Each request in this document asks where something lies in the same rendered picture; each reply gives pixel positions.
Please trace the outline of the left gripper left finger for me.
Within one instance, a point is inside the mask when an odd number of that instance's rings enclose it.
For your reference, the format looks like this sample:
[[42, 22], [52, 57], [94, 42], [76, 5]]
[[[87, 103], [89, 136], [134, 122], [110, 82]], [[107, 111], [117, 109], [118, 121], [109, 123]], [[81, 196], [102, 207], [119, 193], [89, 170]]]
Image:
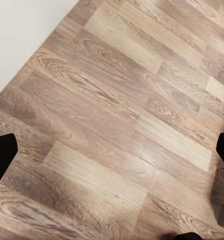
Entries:
[[0, 136], [0, 181], [18, 153], [18, 144], [14, 133]]

